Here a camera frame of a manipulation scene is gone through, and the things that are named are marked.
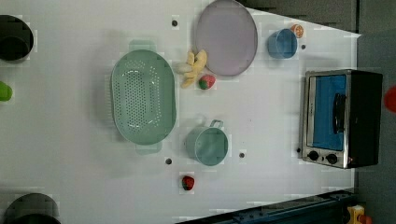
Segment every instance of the light purple plate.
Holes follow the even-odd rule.
[[[195,44],[207,52],[207,68],[216,75],[236,76],[254,60],[257,28],[250,13],[234,0],[210,4],[198,21]]]

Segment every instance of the red strawberry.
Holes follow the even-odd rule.
[[[184,190],[191,190],[194,187],[194,178],[186,175],[181,180],[181,184],[183,185]]]
[[[199,87],[202,90],[209,90],[215,84],[216,78],[211,75],[204,75],[199,79]]]

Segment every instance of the oven window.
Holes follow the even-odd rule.
[[[311,77],[308,145],[342,151],[347,76]]]

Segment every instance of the black pot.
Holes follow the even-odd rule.
[[[20,19],[0,15],[0,59],[17,61],[32,50],[34,37],[29,26]]]
[[[61,224],[58,205],[49,196],[31,193],[15,200],[6,210],[4,224]]]

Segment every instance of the tabletop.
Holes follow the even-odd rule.
[[[122,138],[112,119],[114,64],[133,39],[154,41],[170,64],[185,62],[210,2],[0,0],[0,14],[23,19],[35,35],[26,61],[0,62],[0,80],[14,90],[0,104],[0,209],[40,192],[59,204],[63,224],[176,223],[352,188],[353,170],[302,161],[296,148],[305,71],[356,68],[359,36],[267,12],[249,10],[259,45],[243,74],[217,76],[209,91],[183,90],[175,74],[177,122],[160,152]],[[296,55],[272,59],[268,36],[294,23],[305,29]],[[230,149],[206,167],[184,144],[212,119],[224,122]],[[194,176],[192,191],[182,189],[183,175]]]

